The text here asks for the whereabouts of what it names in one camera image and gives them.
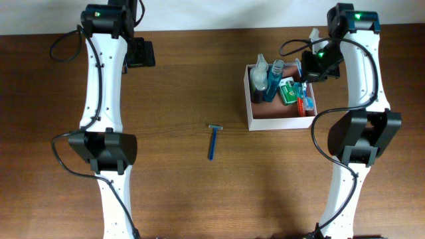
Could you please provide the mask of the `green toothpaste tube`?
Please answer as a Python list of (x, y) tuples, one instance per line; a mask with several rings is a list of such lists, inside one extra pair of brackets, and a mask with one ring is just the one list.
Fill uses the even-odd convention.
[(295, 82), (294, 83), (294, 90), (297, 96), (297, 108), (298, 108), (298, 113), (300, 117), (305, 117), (306, 114), (306, 110), (304, 108), (304, 104), (303, 104), (303, 92), (302, 92), (302, 85), (299, 82)]

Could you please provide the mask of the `green Dettol soap box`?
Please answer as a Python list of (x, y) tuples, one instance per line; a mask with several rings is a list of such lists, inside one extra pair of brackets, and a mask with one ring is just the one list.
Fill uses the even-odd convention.
[(295, 81), (292, 77), (282, 78), (278, 85), (278, 90), (285, 106), (297, 102), (296, 91), (294, 90)]

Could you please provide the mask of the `teal Listerine mouthwash bottle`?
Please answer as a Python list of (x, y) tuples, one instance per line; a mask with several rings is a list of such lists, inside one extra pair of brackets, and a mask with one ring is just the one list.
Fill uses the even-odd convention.
[(275, 60), (268, 74), (268, 87), (264, 93), (264, 101), (272, 102), (276, 95), (276, 90), (283, 76), (284, 61)]

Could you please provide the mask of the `purple foam soap pump bottle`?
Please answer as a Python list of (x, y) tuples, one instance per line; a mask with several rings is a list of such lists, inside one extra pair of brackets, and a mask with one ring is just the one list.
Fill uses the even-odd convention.
[(263, 54), (258, 54), (255, 67), (250, 71), (250, 98), (251, 102), (259, 104), (262, 102), (264, 91), (268, 87), (268, 63)]

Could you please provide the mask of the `blue white toothbrush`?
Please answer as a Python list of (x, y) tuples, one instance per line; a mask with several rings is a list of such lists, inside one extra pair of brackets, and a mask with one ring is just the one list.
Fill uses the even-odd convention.
[[(299, 72), (299, 76), (301, 76), (301, 61), (296, 59), (297, 70)], [(306, 111), (313, 110), (313, 100), (307, 95), (307, 84), (304, 82), (301, 84), (302, 86), (302, 94), (303, 94), (303, 105)]]

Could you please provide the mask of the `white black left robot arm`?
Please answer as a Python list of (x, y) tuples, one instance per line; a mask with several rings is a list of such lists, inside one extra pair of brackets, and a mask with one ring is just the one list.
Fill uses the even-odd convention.
[(131, 215), (130, 176), (137, 139), (124, 133), (121, 118), (122, 74), (128, 68), (153, 66), (152, 44), (134, 36), (143, 16), (141, 1), (89, 4), (81, 14), (88, 53), (88, 82), (80, 129), (68, 138), (89, 164), (103, 210), (104, 238), (139, 238)]

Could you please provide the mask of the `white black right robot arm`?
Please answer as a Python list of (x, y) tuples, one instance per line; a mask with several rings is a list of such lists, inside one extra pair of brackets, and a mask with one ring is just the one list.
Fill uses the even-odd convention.
[(379, 66), (381, 26), (374, 11), (357, 11), (338, 3), (327, 13), (329, 36), (311, 39), (303, 52), (301, 78), (305, 83), (340, 76), (345, 63), (349, 91), (344, 116), (329, 130), (328, 151), (333, 163), (328, 201), (320, 221), (307, 238), (352, 238), (361, 187), (375, 163), (401, 127), (385, 96)]

